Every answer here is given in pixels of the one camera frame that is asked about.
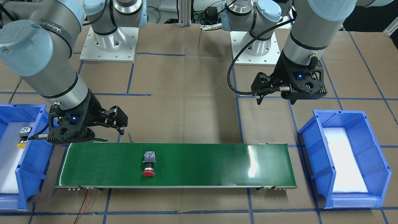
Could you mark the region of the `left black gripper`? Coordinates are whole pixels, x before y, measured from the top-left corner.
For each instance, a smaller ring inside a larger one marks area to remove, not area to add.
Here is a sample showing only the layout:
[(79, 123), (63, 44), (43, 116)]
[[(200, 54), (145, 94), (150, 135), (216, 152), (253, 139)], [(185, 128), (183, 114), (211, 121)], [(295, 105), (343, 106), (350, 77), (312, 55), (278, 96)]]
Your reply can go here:
[(326, 96), (324, 68), (316, 54), (310, 54), (309, 59), (310, 62), (299, 65), (282, 53), (271, 75), (259, 72), (251, 85), (252, 91), (260, 91), (254, 94), (257, 105), (261, 105), (264, 96), (276, 91), (292, 105), (297, 100), (317, 100)]

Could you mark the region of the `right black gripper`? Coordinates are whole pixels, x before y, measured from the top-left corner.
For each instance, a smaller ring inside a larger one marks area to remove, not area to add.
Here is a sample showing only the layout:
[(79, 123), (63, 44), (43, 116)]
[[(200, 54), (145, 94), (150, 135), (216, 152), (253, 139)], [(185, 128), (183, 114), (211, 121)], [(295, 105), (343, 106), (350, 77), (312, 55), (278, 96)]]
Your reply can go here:
[(53, 144), (108, 142), (108, 139), (96, 138), (89, 127), (114, 128), (123, 136), (128, 116), (119, 106), (105, 110), (89, 90), (86, 98), (75, 108), (63, 110), (61, 104), (52, 105), (48, 125), (47, 141)]

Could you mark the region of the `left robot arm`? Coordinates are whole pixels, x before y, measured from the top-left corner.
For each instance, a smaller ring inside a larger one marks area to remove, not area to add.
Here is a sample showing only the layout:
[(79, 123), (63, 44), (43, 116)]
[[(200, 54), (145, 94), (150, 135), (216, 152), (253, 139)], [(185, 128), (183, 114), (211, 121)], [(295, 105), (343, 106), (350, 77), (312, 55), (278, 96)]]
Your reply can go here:
[[(345, 19), (355, 6), (385, 6), (389, 0), (286, 0), (297, 15), (282, 22), (282, 9), (273, 0), (226, 0), (221, 11), (223, 30), (244, 31), (243, 47), (234, 57), (228, 72), (229, 88), (239, 95), (254, 96), (260, 105), (263, 98), (279, 91), (281, 97), (294, 104), (297, 100), (317, 100), (327, 95), (324, 68), (320, 63)], [(292, 23), (287, 41), (271, 75), (259, 72), (251, 91), (238, 91), (230, 74), (239, 56), (253, 48), (255, 42), (270, 45), (274, 29)]]

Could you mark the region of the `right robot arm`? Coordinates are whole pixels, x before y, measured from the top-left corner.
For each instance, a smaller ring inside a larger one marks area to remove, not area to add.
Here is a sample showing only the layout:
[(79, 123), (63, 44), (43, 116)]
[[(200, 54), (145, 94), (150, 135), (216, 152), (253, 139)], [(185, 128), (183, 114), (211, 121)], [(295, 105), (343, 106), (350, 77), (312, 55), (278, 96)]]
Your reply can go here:
[(124, 135), (128, 116), (119, 106), (104, 109), (69, 59), (84, 26), (92, 27), (100, 49), (114, 50), (126, 43), (121, 27), (146, 23), (145, 0), (2, 0), (1, 61), (52, 103), (44, 128), (21, 133), (21, 140), (107, 142), (93, 126)]

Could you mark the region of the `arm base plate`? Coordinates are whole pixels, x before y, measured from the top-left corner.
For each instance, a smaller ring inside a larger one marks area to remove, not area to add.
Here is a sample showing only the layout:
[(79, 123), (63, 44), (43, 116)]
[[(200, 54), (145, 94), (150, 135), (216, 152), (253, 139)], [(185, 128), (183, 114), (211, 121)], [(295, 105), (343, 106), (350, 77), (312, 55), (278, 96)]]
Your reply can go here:
[(138, 39), (137, 27), (118, 27), (109, 35), (99, 35), (89, 29), (81, 51), (81, 61), (134, 62)]
[[(248, 32), (232, 31), (231, 47), (233, 58), (252, 37)], [(256, 40), (239, 56), (236, 65), (275, 66), (280, 56), (276, 35), (273, 33), (268, 40)]]

